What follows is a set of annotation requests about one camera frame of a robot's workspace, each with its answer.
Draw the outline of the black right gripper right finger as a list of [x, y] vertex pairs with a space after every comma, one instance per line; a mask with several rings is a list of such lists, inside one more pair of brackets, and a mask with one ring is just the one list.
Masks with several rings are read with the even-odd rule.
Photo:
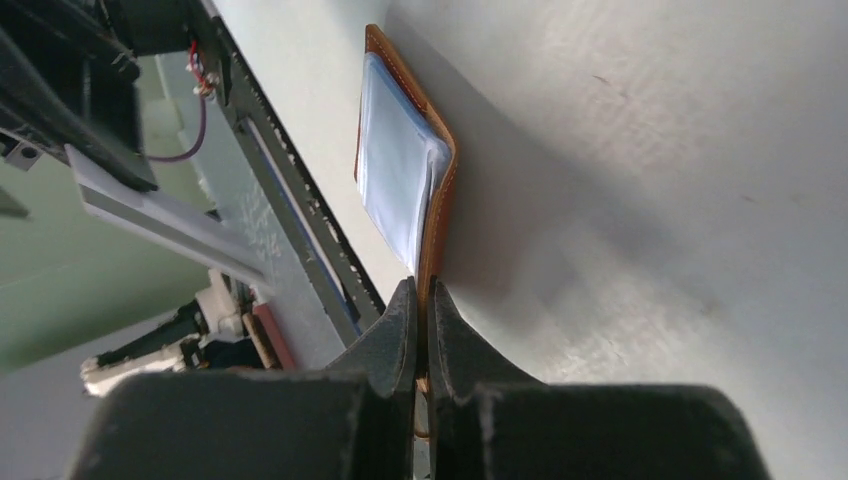
[[766, 479], [737, 406], [699, 384], [547, 384], [461, 316], [427, 302], [431, 469], [437, 479]]

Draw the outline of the brown leather card holder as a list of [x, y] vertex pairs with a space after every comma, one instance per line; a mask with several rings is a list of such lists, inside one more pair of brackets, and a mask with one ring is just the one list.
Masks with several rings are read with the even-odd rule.
[[434, 103], [380, 27], [367, 25], [354, 179], [370, 220], [414, 276], [421, 307], [441, 271], [458, 164]]

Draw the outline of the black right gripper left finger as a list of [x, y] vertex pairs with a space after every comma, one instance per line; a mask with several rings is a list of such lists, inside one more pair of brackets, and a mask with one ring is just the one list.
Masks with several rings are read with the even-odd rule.
[[418, 305], [384, 314], [320, 370], [154, 373], [98, 407], [73, 479], [408, 479]]

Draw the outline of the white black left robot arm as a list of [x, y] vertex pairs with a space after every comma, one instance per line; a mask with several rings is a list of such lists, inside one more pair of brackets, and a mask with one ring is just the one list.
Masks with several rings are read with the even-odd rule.
[[251, 312], [250, 287], [215, 269], [208, 274], [209, 286], [153, 330], [86, 359], [80, 367], [86, 393], [104, 397], [143, 373], [277, 367], [272, 345]]

